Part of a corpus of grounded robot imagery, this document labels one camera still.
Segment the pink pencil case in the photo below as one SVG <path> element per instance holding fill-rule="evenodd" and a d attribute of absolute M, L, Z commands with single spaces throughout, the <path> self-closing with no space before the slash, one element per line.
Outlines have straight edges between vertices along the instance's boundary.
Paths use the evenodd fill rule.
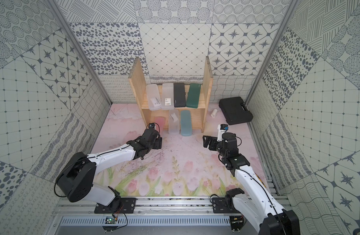
<path fill-rule="evenodd" d="M 160 134 L 162 134 L 163 130 L 165 129 L 164 128 L 164 125 L 165 125 L 165 122 L 166 122 L 165 117 L 155 117 L 154 122 L 156 123 L 156 127 L 158 129 L 158 132 Z"/>

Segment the light blue pencil case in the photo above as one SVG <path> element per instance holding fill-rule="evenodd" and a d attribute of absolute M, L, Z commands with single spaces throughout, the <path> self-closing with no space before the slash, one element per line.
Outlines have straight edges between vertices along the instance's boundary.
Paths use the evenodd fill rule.
<path fill-rule="evenodd" d="M 189 137 L 193 134 L 191 112 L 189 110 L 182 110 L 180 112 L 180 133 L 184 137 Z"/>

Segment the clear pencil case with label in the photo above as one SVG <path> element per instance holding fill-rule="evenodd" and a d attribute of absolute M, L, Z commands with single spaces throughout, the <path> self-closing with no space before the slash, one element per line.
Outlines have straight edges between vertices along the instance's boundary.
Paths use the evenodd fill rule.
<path fill-rule="evenodd" d="M 180 133 L 180 116 L 177 109 L 169 110 L 168 131 L 171 135 L 177 135 Z"/>

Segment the dark green pencil case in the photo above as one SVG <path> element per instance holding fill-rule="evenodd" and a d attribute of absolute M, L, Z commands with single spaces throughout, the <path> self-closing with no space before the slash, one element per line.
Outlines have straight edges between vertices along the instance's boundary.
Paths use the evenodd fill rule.
<path fill-rule="evenodd" d="M 191 83 L 189 86 L 186 107 L 198 108 L 201 84 Z"/>

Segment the black pencil case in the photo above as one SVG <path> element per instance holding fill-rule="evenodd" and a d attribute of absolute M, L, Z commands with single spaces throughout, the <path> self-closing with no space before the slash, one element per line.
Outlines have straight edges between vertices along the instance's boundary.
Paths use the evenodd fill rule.
<path fill-rule="evenodd" d="M 186 92 L 184 83 L 174 83 L 174 107 L 186 107 Z"/>

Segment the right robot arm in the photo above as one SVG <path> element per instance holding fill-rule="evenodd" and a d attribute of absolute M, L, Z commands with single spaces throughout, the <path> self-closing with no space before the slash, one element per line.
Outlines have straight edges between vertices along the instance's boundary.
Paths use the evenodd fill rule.
<path fill-rule="evenodd" d="M 299 235 L 299 219 L 286 210 L 268 191 L 249 161 L 239 153 L 237 136 L 226 132 L 218 137 L 203 136 L 203 146 L 218 152 L 218 159 L 242 188 L 226 192 L 225 197 L 210 196 L 214 213 L 240 213 L 259 235 Z"/>

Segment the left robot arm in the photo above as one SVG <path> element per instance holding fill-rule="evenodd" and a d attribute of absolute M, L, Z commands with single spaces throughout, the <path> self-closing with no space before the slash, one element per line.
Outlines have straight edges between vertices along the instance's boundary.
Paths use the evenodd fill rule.
<path fill-rule="evenodd" d="M 149 124 L 141 136 L 112 150 L 86 155 L 78 152 L 72 156 L 55 180 L 70 202 L 93 201 L 101 206 L 112 206 L 120 199 L 120 193 L 112 187 L 94 183 L 101 171 L 123 162 L 144 159 L 152 149 L 161 149 L 162 138 L 155 124 Z"/>

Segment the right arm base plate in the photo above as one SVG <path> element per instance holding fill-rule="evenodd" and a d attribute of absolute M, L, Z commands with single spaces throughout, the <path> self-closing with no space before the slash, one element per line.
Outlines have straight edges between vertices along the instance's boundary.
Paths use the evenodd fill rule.
<path fill-rule="evenodd" d="M 224 197 L 218 197 L 214 195 L 211 196 L 209 200 L 212 204 L 212 209 L 214 214 L 236 213 L 235 210 L 233 210 L 231 207 L 227 205 Z"/>

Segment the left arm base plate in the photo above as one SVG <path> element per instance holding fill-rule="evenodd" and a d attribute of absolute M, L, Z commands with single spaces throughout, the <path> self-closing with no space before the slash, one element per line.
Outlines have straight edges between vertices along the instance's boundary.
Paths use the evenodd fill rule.
<path fill-rule="evenodd" d="M 134 213 L 137 199 L 134 197 L 123 197 L 113 200 L 108 206 L 96 204 L 94 213 L 95 214 L 113 214 L 113 213 Z"/>

